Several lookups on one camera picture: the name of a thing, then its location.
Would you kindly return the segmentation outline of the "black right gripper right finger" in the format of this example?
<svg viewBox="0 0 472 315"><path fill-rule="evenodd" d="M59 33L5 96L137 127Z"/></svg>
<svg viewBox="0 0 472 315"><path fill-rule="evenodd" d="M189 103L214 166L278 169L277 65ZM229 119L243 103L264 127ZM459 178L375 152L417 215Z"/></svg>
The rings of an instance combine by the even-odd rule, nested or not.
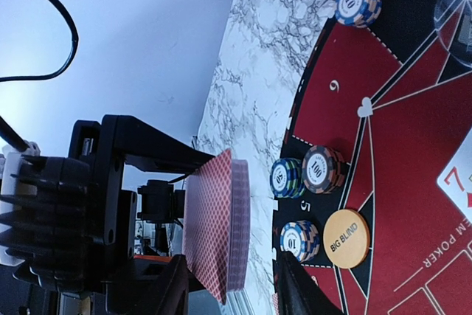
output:
<svg viewBox="0 0 472 315"><path fill-rule="evenodd" d="M342 314L291 252L281 252L277 263L279 314Z"/></svg>

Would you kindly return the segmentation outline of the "orange round blind button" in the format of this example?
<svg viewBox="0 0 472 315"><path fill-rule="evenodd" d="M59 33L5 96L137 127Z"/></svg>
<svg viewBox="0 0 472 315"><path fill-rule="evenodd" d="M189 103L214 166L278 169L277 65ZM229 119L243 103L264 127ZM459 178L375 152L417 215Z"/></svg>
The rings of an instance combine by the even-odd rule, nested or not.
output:
<svg viewBox="0 0 472 315"><path fill-rule="evenodd" d="M367 222L355 210L338 210L324 225L324 250L333 265L340 269L360 265L368 254L370 240Z"/></svg>

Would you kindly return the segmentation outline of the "clear round dealer button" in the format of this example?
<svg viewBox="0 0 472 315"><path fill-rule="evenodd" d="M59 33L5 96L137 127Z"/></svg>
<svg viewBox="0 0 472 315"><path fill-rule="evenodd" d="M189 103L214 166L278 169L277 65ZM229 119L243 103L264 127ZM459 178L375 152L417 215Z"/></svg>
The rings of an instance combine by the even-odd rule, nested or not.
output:
<svg viewBox="0 0 472 315"><path fill-rule="evenodd" d="M437 0L434 27L449 55L471 68L471 0Z"/></svg>

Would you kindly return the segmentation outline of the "small orange black chip pile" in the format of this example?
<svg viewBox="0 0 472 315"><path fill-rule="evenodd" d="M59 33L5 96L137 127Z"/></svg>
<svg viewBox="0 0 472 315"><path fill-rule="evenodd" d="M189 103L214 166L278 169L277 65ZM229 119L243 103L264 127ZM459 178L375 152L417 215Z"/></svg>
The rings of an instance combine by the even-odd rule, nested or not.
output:
<svg viewBox="0 0 472 315"><path fill-rule="evenodd" d="M330 194L342 187L347 171L342 154L323 145L312 146L302 160L302 180L315 194Z"/></svg>

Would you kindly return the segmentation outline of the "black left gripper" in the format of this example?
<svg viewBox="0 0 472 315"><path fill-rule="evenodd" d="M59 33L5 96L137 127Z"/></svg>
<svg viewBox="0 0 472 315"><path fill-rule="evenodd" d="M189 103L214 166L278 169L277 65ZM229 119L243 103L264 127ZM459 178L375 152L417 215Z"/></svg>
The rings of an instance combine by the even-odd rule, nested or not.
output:
<svg viewBox="0 0 472 315"><path fill-rule="evenodd" d="M130 257L125 164L191 174L214 156L133 116L75 123L67 157L11 152L1 183L1 263L48 291L103 292Z"/></svg>

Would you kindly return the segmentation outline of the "red playing card deck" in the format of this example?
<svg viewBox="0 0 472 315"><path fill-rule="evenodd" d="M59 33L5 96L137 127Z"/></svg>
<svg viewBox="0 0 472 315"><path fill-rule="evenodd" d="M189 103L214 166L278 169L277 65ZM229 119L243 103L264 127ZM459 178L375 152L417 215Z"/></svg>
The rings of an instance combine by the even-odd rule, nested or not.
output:
<svg viewBox="0 0 472 315"><path fill-rule="evenodd" d="M232 160L228 291L244 288L251 228L251 193L246 160Z"/></svg>

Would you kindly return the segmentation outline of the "white blue chip pile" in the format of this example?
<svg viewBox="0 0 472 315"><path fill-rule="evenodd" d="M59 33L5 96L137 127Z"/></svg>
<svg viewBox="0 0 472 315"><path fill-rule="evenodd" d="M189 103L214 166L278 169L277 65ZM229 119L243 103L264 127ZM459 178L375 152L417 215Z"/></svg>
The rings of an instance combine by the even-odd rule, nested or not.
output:
<svg viewBox="0 0 472 315"><path fill-rule="evenodd" d="M336 0L335 17L343 25L366 28L382 10L382 0Z"/></svg>
<svg viewBox="0 0 472 315"><path fill-rule="evenodd" d="M312 260L320 249L320 234L310 221L291 221L284 225L280 233L280 249L291 252L300 262Z"/></svg>

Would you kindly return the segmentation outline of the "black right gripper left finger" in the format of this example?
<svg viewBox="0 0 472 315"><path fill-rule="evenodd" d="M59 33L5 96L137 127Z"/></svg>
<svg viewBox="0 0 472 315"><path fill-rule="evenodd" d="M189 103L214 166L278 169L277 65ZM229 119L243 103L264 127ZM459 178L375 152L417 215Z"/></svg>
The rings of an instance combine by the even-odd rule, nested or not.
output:
<svg viewBox="0 0 472 315"><path fill-rule="evenodd" d="M188 278L186 257L173 257L128 314L188 314Z"/></svg>

